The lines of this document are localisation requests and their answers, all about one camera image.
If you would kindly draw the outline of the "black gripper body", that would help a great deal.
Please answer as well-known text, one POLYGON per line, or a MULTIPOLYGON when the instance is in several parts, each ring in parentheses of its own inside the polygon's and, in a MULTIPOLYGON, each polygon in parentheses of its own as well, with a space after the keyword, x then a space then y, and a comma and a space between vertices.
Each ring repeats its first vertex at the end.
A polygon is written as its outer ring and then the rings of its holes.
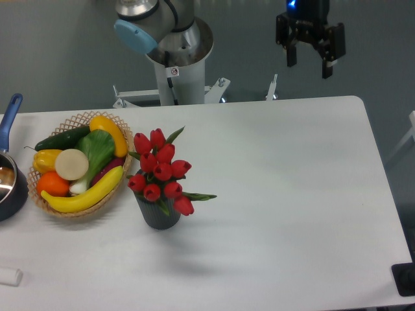
POLYGON ((286 52, 288 45, 307 43, 321 59, 338 60, 346 54, 345 27, 343 23, 330 25, 327 17, 329 0, 286 1, 286 12, 276 17, 276 43, 286 52))

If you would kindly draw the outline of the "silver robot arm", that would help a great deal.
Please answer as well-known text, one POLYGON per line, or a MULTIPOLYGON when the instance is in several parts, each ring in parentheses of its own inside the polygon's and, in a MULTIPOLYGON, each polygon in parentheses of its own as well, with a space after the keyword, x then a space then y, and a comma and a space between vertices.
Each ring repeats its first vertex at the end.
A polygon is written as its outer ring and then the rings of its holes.
MULTIPOLYGON (((346 53, 343 23, 329 25, 329 1, 286 1, 276 17, 275 41, 282 46, 287 66, 297 63, 296 44, 309 44, 322 59, 322 76, 346 53)), ((118 38, 130 49, 165 67, 193 65, 213 47, 210 28, 195 16, 194 1, 117 1, 118 38)))

